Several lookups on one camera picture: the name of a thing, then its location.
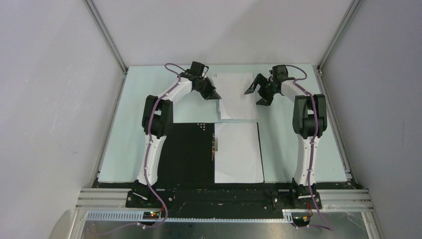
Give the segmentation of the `metal folder clip mechanism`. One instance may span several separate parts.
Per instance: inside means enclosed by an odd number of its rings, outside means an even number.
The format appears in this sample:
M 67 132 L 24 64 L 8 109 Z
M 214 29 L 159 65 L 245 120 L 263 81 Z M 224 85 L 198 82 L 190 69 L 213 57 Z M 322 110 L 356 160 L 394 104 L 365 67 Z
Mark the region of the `metal folder clip mechanism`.
M 215 133 L 212 134 L 211 141 L 211 159 L 215 162 L 216 152 L 218 151 L 218 138 Z

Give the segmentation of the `black folder with beige cover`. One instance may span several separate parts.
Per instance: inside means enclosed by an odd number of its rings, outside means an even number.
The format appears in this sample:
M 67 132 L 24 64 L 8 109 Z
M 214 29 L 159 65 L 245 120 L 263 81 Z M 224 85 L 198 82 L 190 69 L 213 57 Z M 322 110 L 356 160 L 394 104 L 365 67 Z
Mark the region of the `black folder with beige cover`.
M 176 123 L 164 142 L 157 185 L 213 185 L 212 134 L 216 123 Z

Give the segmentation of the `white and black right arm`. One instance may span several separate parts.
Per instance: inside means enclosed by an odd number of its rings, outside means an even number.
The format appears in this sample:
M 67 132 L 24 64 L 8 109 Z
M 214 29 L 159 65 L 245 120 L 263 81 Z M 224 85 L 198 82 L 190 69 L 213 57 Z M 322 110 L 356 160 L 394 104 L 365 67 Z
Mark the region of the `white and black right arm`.
M 289 65 L 276 65 L 270 76 L 258 74 L 248 93 L 258 89 L 257 105 L 270 106 L 276 94 L 286 96 L 293 103 L 292 127 L 298 137 L 298 162 L 287 193 L 272 193 L 275 209 L 311 209 L 318 192 L 315 162 L 320 138 L 327 129 L 326 97 L 312 94 L 299 84 L 300 79 L 289 75 Z

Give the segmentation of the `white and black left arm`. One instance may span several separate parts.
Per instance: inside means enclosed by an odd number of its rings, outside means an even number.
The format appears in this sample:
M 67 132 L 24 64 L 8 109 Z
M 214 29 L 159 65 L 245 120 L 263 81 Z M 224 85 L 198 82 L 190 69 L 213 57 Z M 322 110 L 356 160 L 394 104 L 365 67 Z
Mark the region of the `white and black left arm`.
M 189 69 L 177 73 L 177 82 L 159 96 L 146 98 L 142 127 L 146 134 L 143 168 L 132 192 L 145 207 L 159 199 L 153 185 L 158 180 L 158 166 L 165 140 L 173 127 L 173 106 L 191 91 L 205 100 L 220 100 L 212 80 L 206 75 L 209 67 L 192 62 Z M 215 163 L 214 182 L 218 184 L 264 183 L 258 124 L 255 122 L 217 122 L 214 132 L 221 141 L 220 150 L 212 154 Z

